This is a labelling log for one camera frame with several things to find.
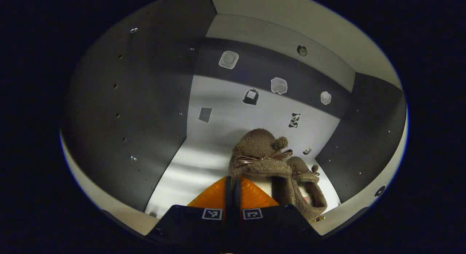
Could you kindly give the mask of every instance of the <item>white flower sticker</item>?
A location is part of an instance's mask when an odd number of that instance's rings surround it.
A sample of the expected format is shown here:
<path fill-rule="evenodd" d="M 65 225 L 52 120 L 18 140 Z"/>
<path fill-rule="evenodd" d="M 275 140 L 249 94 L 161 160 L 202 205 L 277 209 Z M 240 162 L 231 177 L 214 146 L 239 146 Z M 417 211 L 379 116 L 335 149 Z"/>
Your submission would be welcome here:
<path fill-rule="evenodd" d="M 281 95 L 288 90 L 288 85 L 287 85 L 286 80 L 276 77 L 270 81 L 272 82 L 272 86 L 271 86 L 272 92 L 274 93 L 278 92 Z"/>
<path fill-rule="evenodd" d="M 330 95 L 327 91 L 324 91 L 321 93 L 321 102 L 324 105 L 327 105 L 328 103 L 330 103 L 331 100 L 332 100 L 332 95 Z"/>

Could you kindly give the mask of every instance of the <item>slipper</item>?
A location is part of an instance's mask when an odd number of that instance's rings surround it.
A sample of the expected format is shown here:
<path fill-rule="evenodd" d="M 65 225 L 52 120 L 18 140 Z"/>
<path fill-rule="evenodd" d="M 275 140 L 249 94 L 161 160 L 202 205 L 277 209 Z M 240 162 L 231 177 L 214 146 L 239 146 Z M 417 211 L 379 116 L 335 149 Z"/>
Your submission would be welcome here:
<path fill-rule="evenodd" d="M 309 170 L 306 163 L 296 156 L 290 158 L 287 164 L 293 171 L 292 178 L 288 181 L 289 185 L 287 188 L 293 190 L 291 201 L 306 220 L 312 222 L 327 209 L 327 201 L 317 184 L 319 181 L 319 173 L 317 172 L 319 166 L 314 165 L 311 170 Z M 298 187 L 299 184 L 304 184 L 304 188 L 309 194 L 309 202 L 306 202 L 304 199 Z"/>

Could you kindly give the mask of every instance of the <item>black bag sticker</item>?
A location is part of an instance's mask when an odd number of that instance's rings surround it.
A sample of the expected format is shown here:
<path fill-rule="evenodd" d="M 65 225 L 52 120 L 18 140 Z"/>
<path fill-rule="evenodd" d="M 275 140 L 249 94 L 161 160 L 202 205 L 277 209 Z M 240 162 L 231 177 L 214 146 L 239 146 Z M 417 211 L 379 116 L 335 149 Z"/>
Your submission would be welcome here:
<path fill-rule="evenodd" d="M 255 88 L 252 88 L 244 95 L 243 103 L 256 106 L 258 100 L 259 92 Z"/>

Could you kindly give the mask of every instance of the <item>screw hole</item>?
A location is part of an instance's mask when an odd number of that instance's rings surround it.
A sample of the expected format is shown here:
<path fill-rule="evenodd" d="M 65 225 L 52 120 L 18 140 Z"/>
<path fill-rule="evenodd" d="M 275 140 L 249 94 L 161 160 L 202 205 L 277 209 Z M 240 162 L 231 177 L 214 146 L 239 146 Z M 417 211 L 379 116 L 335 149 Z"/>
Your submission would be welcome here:
<path fill-rule="evenodd" d="M 155 229 L 155 232 L 159 235 L 159 236 L 163 236 L 163 231 L 161 229 Z"/>

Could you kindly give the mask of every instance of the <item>dark gray panel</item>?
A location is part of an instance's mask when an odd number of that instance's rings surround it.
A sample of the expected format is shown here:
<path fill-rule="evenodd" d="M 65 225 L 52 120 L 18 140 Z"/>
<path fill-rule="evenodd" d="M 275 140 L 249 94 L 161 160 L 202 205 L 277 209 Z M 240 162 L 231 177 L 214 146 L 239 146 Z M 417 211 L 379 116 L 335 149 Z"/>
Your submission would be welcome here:
<path fill-rule="evenodd" d="M 316 157 L 342 203 L 382 172 L 398 147 L 405 120 L 406 100 L 399 88 L 356 73 L 351 106 Z"/>
<path fill-rule="evenodd" d="M 343 224 L 339 225 L 338 227 L 336 227 L 332 231 L 330 231 L 327 234 L 325 234 L 324 236 L 322 236 L 321 239 L 322 240 L 328 239 L 329 237 L 331 237 L 331 236 L 335 235 L 336 233 L 342 231 L 343 229 L 348 227 L 351 223 L 353 223 L 357 219 L 361 218 L 363 216 L 363 214 L 365 214 L 368 210 L 369 210 L 369 207 L 364 207 L 364 208 L 360 209 L 358 212 L 356 212 L 356 214 L 354 214 L 351 218 L 349 218 Z"/>
<path fill-rule="evenodd" d="M 223 52 L 238 53 L 235 67 L 230 70 L 218 65 Z M 273 50 L 233 40 L 205 38 L 200 43 L 194 73 L 237 82 L 270 91 L 275 77 L 288 83 L 283 96 L 306 103 L 342 118 L 350 103 L 350 92 L 316 69 Z M 331 103 L 321 103 L 320 95 L 327 91 Z"/>
<path fill-rule="evenodd" d="M 108 29 L 76 68 L 65 141 L 90 179 L 140 211 L 186 137 L 191 48 L 215 14 L 211 0 L 159 0 Z"/>

